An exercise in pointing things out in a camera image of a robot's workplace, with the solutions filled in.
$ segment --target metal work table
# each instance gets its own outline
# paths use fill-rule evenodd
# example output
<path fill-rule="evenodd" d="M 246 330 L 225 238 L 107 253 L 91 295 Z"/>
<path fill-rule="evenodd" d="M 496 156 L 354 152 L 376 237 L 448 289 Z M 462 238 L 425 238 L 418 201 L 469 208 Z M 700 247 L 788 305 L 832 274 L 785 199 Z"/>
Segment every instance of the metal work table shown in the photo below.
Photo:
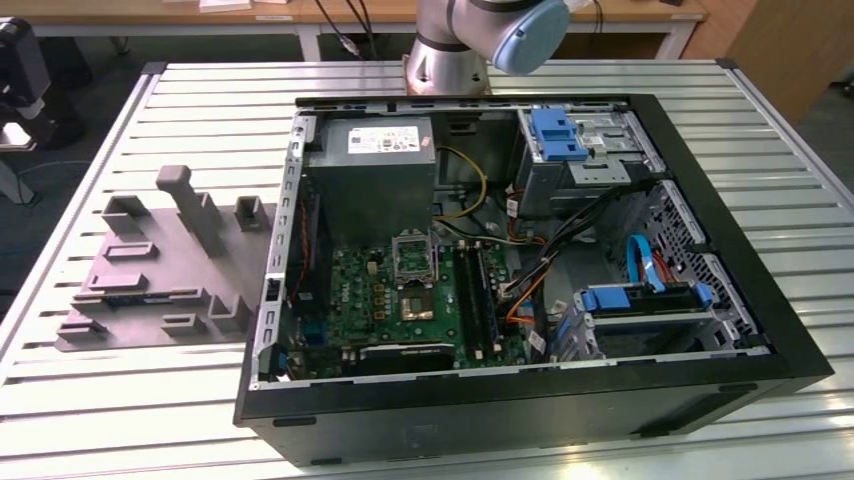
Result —
<path fill-rule="evenodd" d="M 101 247 L 106 225 L 97 213 L 110 195 L 134 193 L 150 206 L 169 202 L 155 191 L 157 172 L 183 163 L 194 169 L 195 188 L 219 204 L 250 193 L 275 201 L 294 99 L 401 94 L 401 64 L 198 64 L 151 71 L 0 327 L 3 479 L 302 474 L 251 430 L 231 424 L 243 344 L 62 353 L 53 346 L 55 330 Z M 492 82 L 498 94 L 658 95 L 837 374 L 685 437 L 357 464 L 309 474 L 851 478 L 854 197 L 813 151 L 741 72 L 714 62 L 556 62 L 526 78 L 493 71 Z"/>

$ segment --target metal chassis frame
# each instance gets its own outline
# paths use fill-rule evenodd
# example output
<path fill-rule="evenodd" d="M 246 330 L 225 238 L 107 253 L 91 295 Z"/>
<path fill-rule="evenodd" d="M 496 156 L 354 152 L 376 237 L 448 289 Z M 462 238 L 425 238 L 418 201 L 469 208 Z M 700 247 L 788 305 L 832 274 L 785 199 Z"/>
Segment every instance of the metal chassis frame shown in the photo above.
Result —
<path fill-rule="evenodd" d="M 775 394 L 791 393 L 833 374 L 831 364 L 804 327 L 800 318 L 777 288 L 775 278 L 763 264 L 748 237 L 729 212 L 704 170 L 694 158 L 682 137 L 670 122 L 657 98 L 653 95 L 548 95 L 548 96 L 501 96 L 501 97 L 441 97 L 426 99 L 420 97 L 421 104 L 454 101 L 461 108 L 484 108 L 490 103 L 508 102 L 538 104 L 562 103 L 568 99 L 590 99 L 600 101 L 628 101 L 640 123 L 644 125 L 650 140 L 668 164 L 674 180 L 681 186 L 684 196 L 694 210 L 694 216 L 706 228 L 710 243 L 708 248 L 716 251 L 730 267 L 730 278 L 741 290 L 743 299 L 753 310 L 755 318 L 776 319 L 764 325 L 775 355 L 697 360 L 689 366 L 678 363 L 648 365 L 621 365 L 609 369 L 553 369 L 537 371 L 525 376 L 512 375 L 492 379 L 492 384 L 472 382 L 474 377 L 430 378 L 418 382 L 408 382 L 408 393 L 402 395 L 402 382 L 330 384 L 317 388 L 261 388 L 254 381 L 251 363 L 258 348 L 247 349 L 245 358 L 241 391 L 235 410 L 237 424 L 254 424 L 263 419 L 306 418 L 325 413 L 344 411 L 372 411 L 388 408 L 437 406 L 440 403 L 425 403 L 416 399 L 437 398 L 441 404 L 494 402 L 554 395 L 581 395 L 592 392 L 618 392 L 634 389 L 714 385 L 725 391 L 728 388 L 744 388 L 763 382 L 768 394 L 768 381 L 772 381 Z M 365 106 L 370 111 L 378 105 L 389 111 L 425 113 L 425 110 L 400 109 L 396 102 L 406 104 L 408 97 L 360 97 L 353 99 L 298 100 L 298 107 L 329 111 L 333 106 L 352 104 Z M 748 395 L 726 407 L 708 412 L 704 417 L 721 410 L 729 410 L 736 403 L 744 404 L 756 394 Z M 705 423 L 692 422 L 681 431 L 692 430 Z"/>

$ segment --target black cable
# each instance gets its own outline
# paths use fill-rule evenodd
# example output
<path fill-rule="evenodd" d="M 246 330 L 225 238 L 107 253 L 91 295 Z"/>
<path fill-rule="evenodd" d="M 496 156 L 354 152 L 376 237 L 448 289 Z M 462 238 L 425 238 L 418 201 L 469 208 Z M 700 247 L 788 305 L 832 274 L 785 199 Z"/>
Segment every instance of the black cable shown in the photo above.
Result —
<path fill-rule="evenodd" d="M 506 290 L 513 290 L 533 280 L 540 275 L 544 269 L 549 268 L 554 261 L 561 247 L 564 244 L 573 240 L 573 238 L 585 232 L 600 218 L 600 214 L 605 212 L 608 204 L 612 200 L 617 199 L 621 195 L 644 191 L 657 183 L 656 180 L 641 181 L 633 185 L 625 185 L 620 187 L 612 187 L 602 195 L 600 195 L 566 221 L 561 224 L 556 233 L 553 234 L 549 242 L 544 245 L 540 254 L 537 255 L 537 264 L 529 268 L 529 271 L 517 280 L 510 282 L 505 287 Z"/>
<path fill-rule="evenodd" d="M 380 61 L 380 54 L 377 53 L 377 44 L 374 43 L 374 24 L 372 23 L 372 14 L 369 13 L 369 7 L 365 6 L 365 0 L 360 0 L 362 5 L 362 13 L 365 13 L 365 23 L 369 24 L 369 42 L 372 42 L 372 53 L 374 54 L 374 60 Z"/>
<path fill-rule="evenodd" d="M 372 29 L 372 26 L 369 23 L 366 23 L 365 19 L 362 18 L 362 15 L 360 15 L 360 10 L 357 10 L 357 7 L 353 4 L 353 0 L 345 0 L 348 2 L 348 6 L 350 7 L 350 11 L 353 12 L 354 16 L 357 17 L 357 21 L 360 22 L 360 25 L 362 25 L 362 30 L 365 30 L 365 35 L 369 37 L 369 44 L 372 45 L 372 55 L 374 60 L 380 60 L 378 56 L 377 56 L 377 46 L 374 45 L 374 31 Z"/>
<path fill-rule="evenodd" d="M 452 232 L 454 232 L 458 236 L 461 236 L 464 238 L 470 238 L 473 240 L 493 241 L 493 242 L 497 242 L 497 243 L 504 243 L 505 245 L 526 245 L 526 243 L 524 243 L 524 242 L 514 242 L 513 240 L 508 240 L 508 239 L 497 237 L 494 235 L 478 235 L 476 233 L 469 233 L 465 230 L 462 230 L 461 228 L 458 228 L 454 225 L 452 225 L 445 220 L 434 220 L 434 222 L 437 222 L 438 224 L 445 226 L 445 228 L 452 230 Z"/>
<path fill-rule="evenodd" d="M 15 175 L 15 183 L 18 184 L 18 198 L 21 198 L 21 200 L 22 200 L 22 203 L 19 204 L 19 206 L 33 210 L 34 208 L 37 208 L 37 205 L 39 205 L 39 202 L 42 201 L 42 194 L 39 192 L 37 192 L 35 190 L 31 190 L 33 197 L 30 197 L 30 201 L 29 202 L 25 202 L 25 189 L 23 189 L 23 186 L 22 186 L 22 176 L 13 169 L 11 166 L 10 166 L 10 170 L 13 170 L 13 174 Z"/>
<path fill-rule="evenodd" d="M 605 31 L 605 11 L 602 10 L 602 4 L 600 0 L 593 0 L 594 5 L 597 6 L 597 25 L 594 26 L 593 32 L 597 33 L 597 28 L 600 29 L 600 33 Z"/>
<path fill-rule="evenodd" d="M 324 8 L 324 4 L 321 3 L 321 0 L 316 0 L 316 3 L 318 4 L 318 8 L 321 9 L 321 13 L 324 13 L 324 17 L 326 18 L 326 21 L 330 24 L 330 27 L 333 27 L 333 30 L 336 30 L 336 35 L 338 35 L 340 37 L 344 37 L 345 34 L 338 29 L 338 25 L 336 25 L 336 22 L 333 21 L 333 18 L 330 17 L 330 14 L 326 11 L 326 8 Z"/>
<path fill-rule="evenodd" d="M 469 207 L 466 206 L 466 196 L 465 195 L 462 195 L 460 197 L 460 208 L 461 208 L 461 211 L 465 211 L 466 209 L 469 209 Z M 472 221 L 472 223 L 476 224 L 478 229 L 484 232 L 484 235 L 490 235 L 490 231 L 486 229 L 486 225 L 484 225 L 484 222 L 476 216 L 476 212 L 478 210 L 480 210 L 480 208 L 473 210 L 472 212 L 469 212 L 469 214 L 465 217 L 461 217 L 461 218 L 468 218 Z"/>
<path fill-rule="evenodd" d="M 342 46 L 345 47 L 345 49 L 348 49 L 348 51 L 350 53 L 353 53 L 353 55 L 360 59 L 360 60 L 365 60 L 365 58 L 362 58 L 362 55 L 357 51 L 352 51 L 348 48 L 348 44 L 353 44 L 353 40 L 350 40 L 350 38 L 348 38 L 345 36 L 345 34 L 342 33 L 342 31 L 338 28 L 338 25 L 336 25 L 336 22 L 333 21 L 333 17 L 330 17 L 330 13 L 326 11 L 326 8 L 324 7 L 324 4 L 321 3 L 321 0 L 316 0 L 316 3 L 318 4 L 318 8 L 321 9 L 321 13 L 324 13 L 324 18 L 326 18 L 328 23 L 330 24 L 330 27 L 333 27 L 333 31 L 336 31 L 336 35 L 338 36 L 338 41 L 342 42 Z"/>

